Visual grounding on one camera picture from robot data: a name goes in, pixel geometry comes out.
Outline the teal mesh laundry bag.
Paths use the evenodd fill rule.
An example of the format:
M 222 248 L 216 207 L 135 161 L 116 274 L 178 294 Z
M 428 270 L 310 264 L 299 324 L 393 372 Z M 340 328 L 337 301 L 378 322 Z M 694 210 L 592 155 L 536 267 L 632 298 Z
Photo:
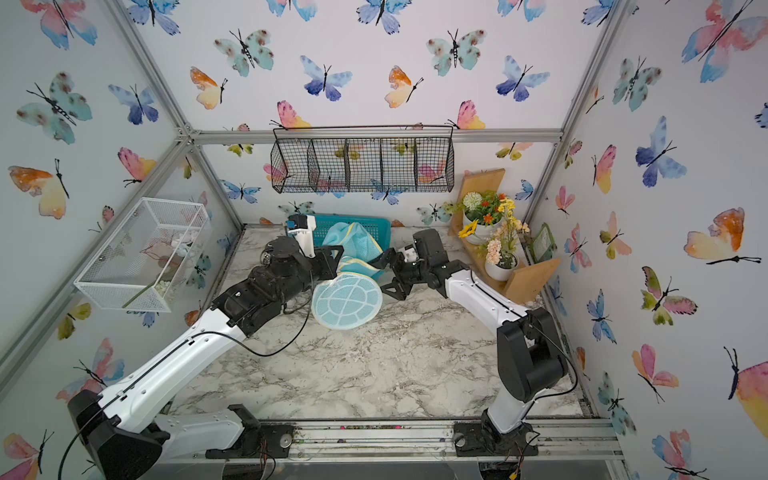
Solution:
M 333 330 L 352 330 L 372 320 L 380 311 L 383 293 L 376 279 L 356 273 L 338 273 L 314 289 L 314 318 Z

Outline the white pot yellow pink flowers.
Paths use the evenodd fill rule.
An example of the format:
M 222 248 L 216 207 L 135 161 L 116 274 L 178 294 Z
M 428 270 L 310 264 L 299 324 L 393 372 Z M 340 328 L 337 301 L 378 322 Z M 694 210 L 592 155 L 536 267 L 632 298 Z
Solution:
M 516 217 L 516 203 L 513 198 L 511 199 L 514 207 L 510 202 L 505 222 L 489 241 L 479 246 L 474 245 L 480 249 L 486 274 L 499 282 L 508 281 L 513 271 L 519 266 L 516 254 L 518 235 L 530 232 L 528 225 Z

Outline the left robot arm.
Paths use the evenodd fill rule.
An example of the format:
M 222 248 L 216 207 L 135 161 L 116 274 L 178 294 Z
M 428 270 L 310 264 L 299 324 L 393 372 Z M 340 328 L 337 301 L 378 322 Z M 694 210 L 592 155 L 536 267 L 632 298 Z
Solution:
M 177 418 L 161 410 L 221 355 L 283 314 L 290 300 L 335 278 L 343 252 L 340 246 L 306 250 L 289 236 L 274 239 L 264 251 L 266 264 L 215 298 L 151 360 L 100 393 L 76 394 L 68 403 L 76 438 L 100 473 L 139 479 L 161 460 L 257 455 L 259 424 L 243 406 Z

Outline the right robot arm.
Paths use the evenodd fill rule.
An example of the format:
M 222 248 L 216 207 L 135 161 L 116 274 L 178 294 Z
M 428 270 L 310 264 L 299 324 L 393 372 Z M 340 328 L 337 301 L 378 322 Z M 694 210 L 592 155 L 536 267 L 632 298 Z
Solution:
M 553 387 L 566 377 L 570 362 L 563 351 L 550 312 L 516 304 L 475 275 L 467 264 L 451 260 L 433 229 L 417 232 L 413 243 L 385 250 L 371 261 L 392 272 L 382 291 L 404 300 L 417 284 L 425 284 L 459 304 L 496 336 L 498 375 L 502 384 L 484 413 L 492 434 L 519 430 L 536 401 L 553 397 Z

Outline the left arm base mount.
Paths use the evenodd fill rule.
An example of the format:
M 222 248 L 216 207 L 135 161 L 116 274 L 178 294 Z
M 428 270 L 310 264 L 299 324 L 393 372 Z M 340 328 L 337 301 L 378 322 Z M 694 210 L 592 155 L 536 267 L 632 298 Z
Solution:
M 206 459 L 256 459 L 289 457 L 296 427 L 288 423 L 262 422 L 243 404 L 232 404 L 227 410 L 237 416 L 243 431 L 226 449 L 208 449 Z

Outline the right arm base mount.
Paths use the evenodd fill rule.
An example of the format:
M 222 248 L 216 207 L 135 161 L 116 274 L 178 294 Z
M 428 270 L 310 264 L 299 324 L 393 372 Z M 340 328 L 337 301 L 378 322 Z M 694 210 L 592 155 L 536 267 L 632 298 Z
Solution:
M 508 433 L 500 433 L 489 418 L 479 421 L 457 422 L 453 425 L 453 442 L 459 457 L 482 456 L 537 456 L 534 444 L 536 432 L 523 422 Z

